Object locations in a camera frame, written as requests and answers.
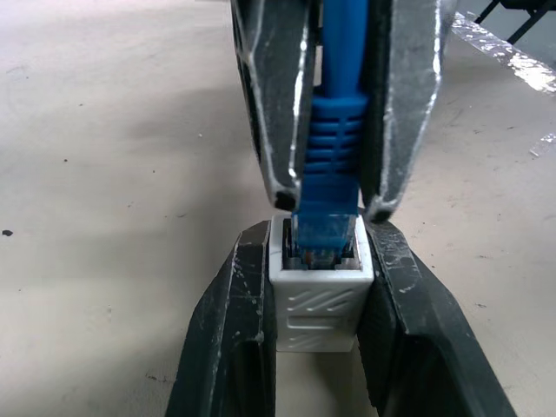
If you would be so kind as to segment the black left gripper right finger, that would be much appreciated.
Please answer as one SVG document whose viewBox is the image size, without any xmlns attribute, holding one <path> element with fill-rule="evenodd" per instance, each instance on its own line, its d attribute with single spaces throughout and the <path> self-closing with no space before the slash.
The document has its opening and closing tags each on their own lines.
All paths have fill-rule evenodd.
<svg viewBox="0 0 556 417">
<path fill-rule="evenodd" d="M 459 303 L 390 222 L 370 223 L 374 282 L 357 340 L 380 416 L 514 416 Z"/>
</svg>

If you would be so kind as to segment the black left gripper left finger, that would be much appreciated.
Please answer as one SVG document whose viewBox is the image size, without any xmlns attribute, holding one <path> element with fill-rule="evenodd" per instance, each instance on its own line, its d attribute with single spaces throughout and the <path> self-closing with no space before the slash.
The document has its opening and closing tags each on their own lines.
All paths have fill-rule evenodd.
<svg viewBox="0 0 556 417">
<path fill-rule="evenodd" d="M 275 298 L 270 223 L 243 230 L 197 302 L 166 409 L 168 416 L 273 416 Z"/>
</svg>

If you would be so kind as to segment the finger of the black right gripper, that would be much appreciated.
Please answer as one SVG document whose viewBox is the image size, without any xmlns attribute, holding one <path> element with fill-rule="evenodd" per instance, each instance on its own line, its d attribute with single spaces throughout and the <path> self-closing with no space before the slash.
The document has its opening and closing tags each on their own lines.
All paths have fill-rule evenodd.
<svg viewBox="0 0 556 417">
<path fill-rule="evenodd" d="M 455 1 L 371 1 L 361 89 L 360 187 L 364 217 L 388 220 L 400 206 L 442 79 Z"/>
<path fill-rule="evenodd" d="M 266 193 L 294 211 L 308 143 L 318 1 L 233 1 L 235 57 Z"/>
</svg>

